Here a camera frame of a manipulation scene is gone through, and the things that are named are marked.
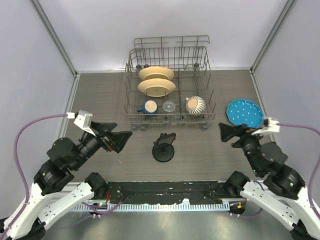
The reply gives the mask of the black phone stand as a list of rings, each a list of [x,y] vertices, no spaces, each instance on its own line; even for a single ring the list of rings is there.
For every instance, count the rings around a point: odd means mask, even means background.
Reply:
[[[160,163],[169,162],[175,155],[175,149],[173,144],[161,144],[160,146],[155,146],[153,143],[152,156]]]

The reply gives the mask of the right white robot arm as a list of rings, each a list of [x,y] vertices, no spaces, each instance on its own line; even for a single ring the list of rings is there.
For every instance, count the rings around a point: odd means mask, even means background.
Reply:
[[[278,133],[282,126],[270,117],[259,128],[219,123],[221,141],[238,138],[231,146],[243,151],[254,175],[263,179],[266,187],[263,190],[244,173],[234,171],[225,182],[225,190],[230,197],[241,196],[269,213],[290,232],[292,239],[318,240],[320,208],[312,198],[312,182],[306,183],[286,164],[288,156],[276,142],[260,143],[264,135]]]

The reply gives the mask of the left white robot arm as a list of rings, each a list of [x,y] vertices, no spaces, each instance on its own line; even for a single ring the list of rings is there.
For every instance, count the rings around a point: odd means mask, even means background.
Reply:
[[[85,131],[78,144],[71,139],[57,139],[47,151],[49,159],[33,178],[25,199],[15,212],[0,220],[0,238],[6,240],[40,240],[46,231],[77,204],[95,198],[102,199],[108,184],[97,172],[92,172],[75,190],[53,204],[63,188],[99,149],[120,153],[132,136],[132,131],[114,132],[115,122],[91,123],[91,132]]]

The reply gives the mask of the black smartphone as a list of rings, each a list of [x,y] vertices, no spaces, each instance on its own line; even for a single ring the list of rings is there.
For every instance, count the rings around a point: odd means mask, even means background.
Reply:
[[[172,145],[173,141],[176,139],[176,133],[161,133],[160,137],[154,142],[156,147],[160,146],[161,144],[168,144]]]

